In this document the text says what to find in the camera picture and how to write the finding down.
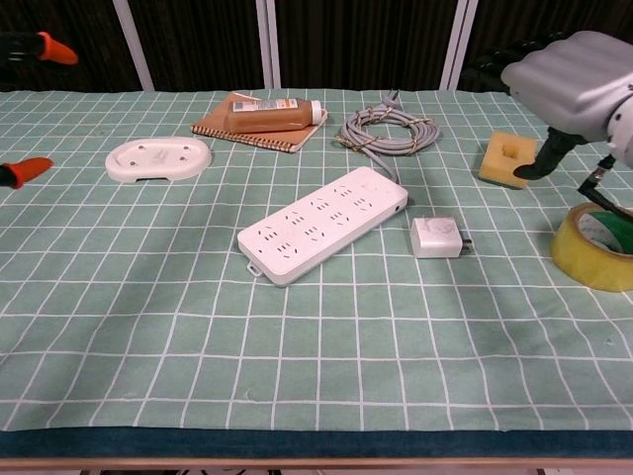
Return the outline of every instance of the grid pattern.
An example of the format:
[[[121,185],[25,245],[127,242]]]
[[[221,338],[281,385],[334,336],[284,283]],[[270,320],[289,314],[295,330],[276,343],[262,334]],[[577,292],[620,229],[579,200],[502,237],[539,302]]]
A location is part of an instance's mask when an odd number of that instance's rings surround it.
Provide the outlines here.
[[[296,154],[204,139],[198,177],[133,185],[107,153],[190,137],[223,93],[0,96],[0,161],[55,162],[0,195],[1,429],[633,428],[633,294],[579,285],[548,250],[605,150],[510,191],[473,173],[487,140],[544,124],[503,95],[404,92],[442,128],[395,160],[411,206],[279,289],[236,233],[369,165],[333,136],[380,92],[246,92],[319,99],[328,124]],[[633,205],[633,171],[604,187]],[[476,252],[412,258],[408,224],[428,215],[455,216]]]

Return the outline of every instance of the power strip cable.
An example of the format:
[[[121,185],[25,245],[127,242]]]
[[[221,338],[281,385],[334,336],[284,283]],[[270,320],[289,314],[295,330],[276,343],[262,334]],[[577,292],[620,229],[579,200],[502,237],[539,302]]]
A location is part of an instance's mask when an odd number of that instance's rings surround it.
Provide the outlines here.
[[[362,151],[380,165],[390,178],[399,183],[396,171],[380,156],[411,155],[435,143],[439,127],[431,119],[417,118],[404,112],[397,102],[400,91],[390,91],[378,106],[368,107],[350,115],[335,137],[340,143],[354,151]],[[410,129],[410,139],[388,139],[374,137],[363,131],[371,124],[396,124]]]

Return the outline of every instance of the plug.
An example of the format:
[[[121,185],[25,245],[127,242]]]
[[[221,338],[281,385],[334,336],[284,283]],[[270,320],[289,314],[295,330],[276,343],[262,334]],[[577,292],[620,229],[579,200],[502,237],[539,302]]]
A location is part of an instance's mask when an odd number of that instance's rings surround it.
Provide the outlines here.
[[[383,96],[383,100],[381,101],[381,103],[387,107],[391,107],[392,109],[401,111],[403,109],[403,106],[398,100],[399,95],[400,95],[400,91],[391,90],[389,91],[388,94]]]
[[[469,252],[469,239],[463,239],[451,217],[415,218],[410,230],[413,255],[420,258],[459,257]]]

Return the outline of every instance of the tape roll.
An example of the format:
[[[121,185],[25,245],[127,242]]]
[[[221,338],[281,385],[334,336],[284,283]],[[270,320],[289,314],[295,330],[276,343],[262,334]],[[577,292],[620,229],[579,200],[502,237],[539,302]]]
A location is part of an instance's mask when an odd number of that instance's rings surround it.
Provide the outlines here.
[[[593,203],[570,211],[551,253],[563,272],[591,289],[633,290],[633,225]]]

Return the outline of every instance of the white power strip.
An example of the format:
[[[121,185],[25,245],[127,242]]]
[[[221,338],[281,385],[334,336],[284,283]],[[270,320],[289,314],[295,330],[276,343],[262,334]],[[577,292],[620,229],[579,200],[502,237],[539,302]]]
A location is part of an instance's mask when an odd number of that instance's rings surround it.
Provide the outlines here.
[[[284,287],[407,205],[407,190],[360,167],[237,235],[254,275]]]

